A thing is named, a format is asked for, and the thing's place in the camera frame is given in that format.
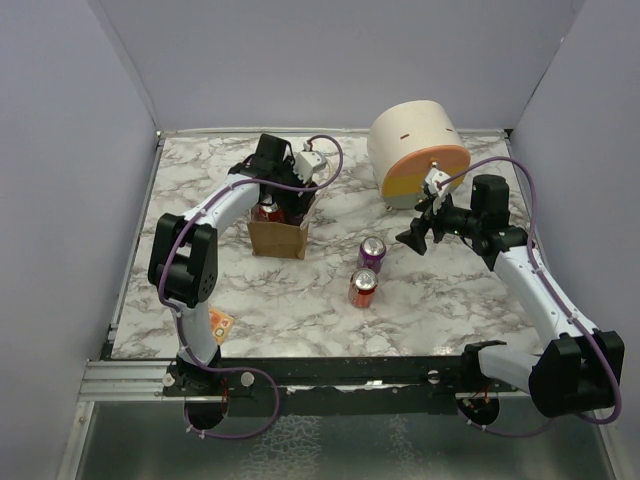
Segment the red Coke can front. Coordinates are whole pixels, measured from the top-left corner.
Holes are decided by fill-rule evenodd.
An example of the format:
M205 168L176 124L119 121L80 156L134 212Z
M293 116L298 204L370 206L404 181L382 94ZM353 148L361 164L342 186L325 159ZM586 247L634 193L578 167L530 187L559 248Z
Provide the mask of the red Coke can front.
M356 270L350 279L348 299L354 307L368 308L378 286L377 274L368 268Z

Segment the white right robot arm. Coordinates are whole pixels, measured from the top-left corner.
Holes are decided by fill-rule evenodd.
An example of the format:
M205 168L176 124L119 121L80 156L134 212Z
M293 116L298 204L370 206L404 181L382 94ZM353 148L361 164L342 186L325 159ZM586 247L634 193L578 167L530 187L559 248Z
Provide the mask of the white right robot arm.
M426 252L428 234L435 241L447 235L468 241L516 296L544 348L541 355L533 355L502 341L468 344L459 367L461 383L481 391L494 379L506 382L529 394L547 418L604 408L617 416L624 359L621 337L581 315L548 274L527 232L511 224L509 186L503 177L476 176L467 209L454 205L450 184L445 172L428 173L425 197L416 206L420 215L397 240L418 254Z

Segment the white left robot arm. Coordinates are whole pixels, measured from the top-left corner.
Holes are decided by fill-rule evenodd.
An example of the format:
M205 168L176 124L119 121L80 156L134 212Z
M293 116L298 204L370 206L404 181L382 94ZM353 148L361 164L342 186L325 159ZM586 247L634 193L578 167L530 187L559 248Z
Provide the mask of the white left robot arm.
M232 166L214 193L182 215L166 213L158 220L148 279L172 311L178 357L191 364L186 382L195 392L210 394L221 380L208 308L218 278L219 237L251 211L259 220L301 225L318 190L313 176L326 165L309 145L295 153L289 141L263 134L255 152Z

